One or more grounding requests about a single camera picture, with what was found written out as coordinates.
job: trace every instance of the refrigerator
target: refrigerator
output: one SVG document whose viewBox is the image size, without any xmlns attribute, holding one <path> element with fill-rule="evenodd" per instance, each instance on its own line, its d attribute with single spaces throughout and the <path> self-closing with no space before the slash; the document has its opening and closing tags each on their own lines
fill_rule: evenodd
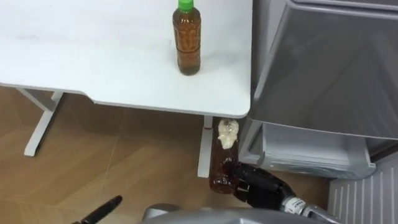
<svg viewBox="0 0 398 224">
<path fill-rule="evenodd" d="M 252 58 L 240 161 L 339 179 L 376 171 L 369 138 L 398 139 L 398 1 L 254 1 Z"/>
</svg>

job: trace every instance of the green bottle cap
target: green bottle cap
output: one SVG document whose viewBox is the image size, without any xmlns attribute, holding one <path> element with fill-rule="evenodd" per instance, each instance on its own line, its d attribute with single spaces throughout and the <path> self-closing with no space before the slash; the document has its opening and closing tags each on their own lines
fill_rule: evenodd
<svg viewBox="0 0 398 224">
<path fill-rule="evenodd" d="M 178 8 L 181 11 L 191 11 L 193 9 L 193 0 L 178 0 Z"/>
</svg>

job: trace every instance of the refrigerator door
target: refrigerator door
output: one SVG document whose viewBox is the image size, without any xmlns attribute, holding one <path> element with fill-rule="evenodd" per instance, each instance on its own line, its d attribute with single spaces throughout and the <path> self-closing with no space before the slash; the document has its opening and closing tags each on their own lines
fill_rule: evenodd
<svg viewBox="0 0 398 224">
<path fill-rule="evenodd" d="M 398 139 L 398 12 L 298 1 L 286 1 L 249 117 Z"/>
<path fill-rule="evenodd" d="M 331 6 L 346 6 L 368 9 L 385 9 L 398 11 L 397 0 L 292 0 L 296 3 L 326 4 Z"/>
</svg>

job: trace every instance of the metal frame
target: metal frame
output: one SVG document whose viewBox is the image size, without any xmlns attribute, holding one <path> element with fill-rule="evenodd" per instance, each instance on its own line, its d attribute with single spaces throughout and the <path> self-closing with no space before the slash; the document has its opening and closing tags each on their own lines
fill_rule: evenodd
<svg viewBox="0 0 398 224">
<path fill-rule="evenodd" d="M 213 140 L 213 117 L 205 116 L 201 132 L 198 177 L 208 178 L 210 172 L 211 141 Z"/>
<path fill-rule="evenodd" d="M 255 155 L 250 153 L 250 147 L 256 138 L 260 128 L 262 126 L 261 122 L 254 121 L 247 118 L 244 122 L 242 133 L 239 140 L 239 161 L 248 164 L 257 164 L 260 159 L 260 155 Z"/>
<path fill-rule="evenodd" d="M 44 111 L 34 132 L 32 133 L 32 136 L 29 139 L 29 142 L 26 145 L 24 152 L 25 156 L 35 156 L 39 143 L 43 138 L 45 130 L 49 126 L 52 116 L 61 100 L 63 92 L 56 91 L 53 93 L 51 98 L 48 98 L 44 96 L 40 90 L 27 90 L 24 88 L 17 88 L 17 90 Z"/>
</svg>

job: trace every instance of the bottle label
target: bottle label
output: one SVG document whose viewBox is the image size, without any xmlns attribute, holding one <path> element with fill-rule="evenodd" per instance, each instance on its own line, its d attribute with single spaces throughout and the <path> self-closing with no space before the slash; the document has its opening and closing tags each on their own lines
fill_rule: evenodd
<svg viewBox="0 0 398 224">
<path fill-rule="evenodd" d="M 200 32 L 201 27 L 192 25 L 192 27 L 174 29 L 175 45 L 177 49 L 183 53 L 195 52 L 200 48 Z"/>
<path fill-rule="evenodd" d="M 289 199 L 285 204 L 285 213 L 300 215 L 303 208 L 306 206 L 305 202 L 297 197 Z"/>
</svg>

